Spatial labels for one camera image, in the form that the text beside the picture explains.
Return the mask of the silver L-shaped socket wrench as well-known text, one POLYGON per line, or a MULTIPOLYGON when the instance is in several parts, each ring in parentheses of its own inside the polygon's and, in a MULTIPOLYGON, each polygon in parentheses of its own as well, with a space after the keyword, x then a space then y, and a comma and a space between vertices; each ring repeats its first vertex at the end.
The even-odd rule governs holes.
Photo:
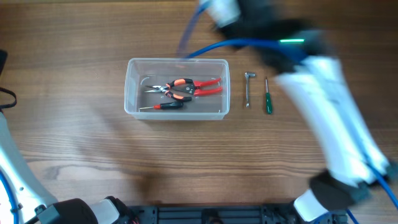
POLYGON ((256 74, 254 72, 246 72, 244 74, 246 79, 246 107, 250 106, 250 99, 249 99, 249 80, 250 78, 254 78, 256 74))

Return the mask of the green handled screwdriver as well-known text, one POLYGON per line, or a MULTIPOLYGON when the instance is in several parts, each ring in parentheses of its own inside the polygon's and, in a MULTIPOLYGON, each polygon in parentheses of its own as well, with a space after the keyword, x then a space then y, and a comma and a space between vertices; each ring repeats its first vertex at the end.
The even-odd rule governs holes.
POLYGON ((266 86, 266 112, 267 114, 272 114, 273 113, 273 106, 272 106, 272 100, 271 100, 271 94, 269 93, 269 84, 268 84, 268 79, 265 77, 265 86, 266 86))

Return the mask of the red handled snips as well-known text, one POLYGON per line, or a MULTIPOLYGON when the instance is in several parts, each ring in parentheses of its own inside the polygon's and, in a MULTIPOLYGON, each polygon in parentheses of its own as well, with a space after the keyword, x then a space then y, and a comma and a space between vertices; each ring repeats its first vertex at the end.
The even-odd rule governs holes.
POLYGON ((206 96, 220 93, 223 87, 220 85, 221 78, 209 81, 193 81, 193 84, 180 85, 177 90, 193 96, 206 96))

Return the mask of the orange black needle-nose pliers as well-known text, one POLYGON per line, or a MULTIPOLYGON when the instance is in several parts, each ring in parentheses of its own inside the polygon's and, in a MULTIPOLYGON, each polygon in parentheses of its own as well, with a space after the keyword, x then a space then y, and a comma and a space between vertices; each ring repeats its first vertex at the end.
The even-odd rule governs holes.
POLYGON ((172 98, 176 101, 189 102, 192 101, 191 96, 182 96, 173 92, 173 90, 177 90, 178 86, 186 84, 193 84, 193 80, 188 78, 180 78, 178 80, 166 83, 165 85, 147 85, 147 87, 151 88, 151 90, 145 91, 145 93, 163 93, 165 96, 172 98))

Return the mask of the red and black screwdriver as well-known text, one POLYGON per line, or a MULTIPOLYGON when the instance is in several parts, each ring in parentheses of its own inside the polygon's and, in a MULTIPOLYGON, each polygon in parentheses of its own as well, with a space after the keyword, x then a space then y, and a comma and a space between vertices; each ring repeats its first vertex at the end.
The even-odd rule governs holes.
POLYGON ((170 103, 161 103, 158 105, 140 108, 140 110, 154 109, 154 110, 176 110, 183 107, 183 102, 174 101, 170 103))

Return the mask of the clear plastic container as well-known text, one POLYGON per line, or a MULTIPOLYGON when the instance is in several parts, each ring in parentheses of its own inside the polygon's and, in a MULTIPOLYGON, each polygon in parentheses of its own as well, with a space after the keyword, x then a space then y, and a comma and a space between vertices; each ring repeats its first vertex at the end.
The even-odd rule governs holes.
POLYGON ((229 64, 223 59, 133 58, 124 110, 136 119, 222 120, 230 107, 229 64))

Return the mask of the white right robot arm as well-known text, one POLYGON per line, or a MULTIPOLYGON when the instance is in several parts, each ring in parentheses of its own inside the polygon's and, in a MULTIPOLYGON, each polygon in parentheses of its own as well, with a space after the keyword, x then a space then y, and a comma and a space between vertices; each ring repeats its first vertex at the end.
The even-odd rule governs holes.
POLYGON ((379 149, 353 99, 338 57, 322 33, 303 19, 283 19, 271 1, 215 1, 208 13, 235 47, 253 47, 277 70, 276 82, 291 97, 323 150, 326 169, 294 200, 306 222, 347 209, 389 181, 397 164, 379 149))

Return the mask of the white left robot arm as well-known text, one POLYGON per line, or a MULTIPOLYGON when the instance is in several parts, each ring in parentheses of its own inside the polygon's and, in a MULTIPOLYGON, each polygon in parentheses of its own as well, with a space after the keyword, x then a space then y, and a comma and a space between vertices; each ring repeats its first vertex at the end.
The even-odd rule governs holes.
POLYGON ((1 185, 4 187, 13 223, 118 223, 123 213, 115 198, 106 198, 92 205, 79 198, 59 202, 35 177, 14 142, 4 110, 17 104, 1 105, 1 185))

